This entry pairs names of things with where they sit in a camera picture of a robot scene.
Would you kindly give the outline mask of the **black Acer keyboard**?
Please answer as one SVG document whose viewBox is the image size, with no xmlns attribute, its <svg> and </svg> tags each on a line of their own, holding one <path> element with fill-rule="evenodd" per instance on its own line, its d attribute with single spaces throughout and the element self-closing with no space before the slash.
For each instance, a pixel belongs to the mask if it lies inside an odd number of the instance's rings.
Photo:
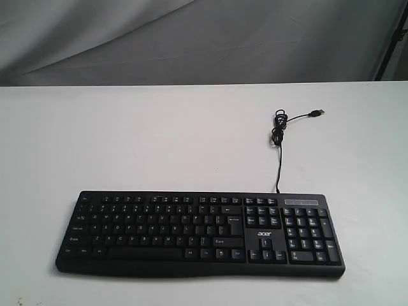
<svg viewBox="0 0 408 306">
<path fill-rule="evenodd" d="M 124 277 L 339 278 L 322 194 L 82 191 L 55 265 Z"/>
</svg>

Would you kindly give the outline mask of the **grey backdrop cloth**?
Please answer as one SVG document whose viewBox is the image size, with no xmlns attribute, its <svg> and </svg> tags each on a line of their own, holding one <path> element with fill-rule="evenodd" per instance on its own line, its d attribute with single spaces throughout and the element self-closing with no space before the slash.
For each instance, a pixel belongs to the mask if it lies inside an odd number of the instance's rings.
<svg viewBox="0 0 408 306">
<path fill-rule="evenodd" d="M 373 80 L 404 1 L 2 1 L 1 85 Z"/>
</svg>

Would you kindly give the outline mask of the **black tripod stand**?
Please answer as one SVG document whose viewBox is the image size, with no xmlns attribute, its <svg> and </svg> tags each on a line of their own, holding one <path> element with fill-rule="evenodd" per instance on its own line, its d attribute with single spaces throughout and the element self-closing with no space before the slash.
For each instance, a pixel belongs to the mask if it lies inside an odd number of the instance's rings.
<svg viewBox="0 0 408 306">
<path fill-rule="evenodd" d="M 405 34 L 407 33 L 407 29 L 404 27 L 407 21 L 407 1 L 404 1 L 404 8 L 402 12 L 399 14 L 398 23 L 395 26 L 390 41 L 388 43 L 386 52 L 382 58 L 381 64 L 375 74 L 375 81 L 381 81 L 388 64 L 390 63 L 391 57 L 396 49 L 396 46 L 399 42 L 404 39 Z"/>
</svg>

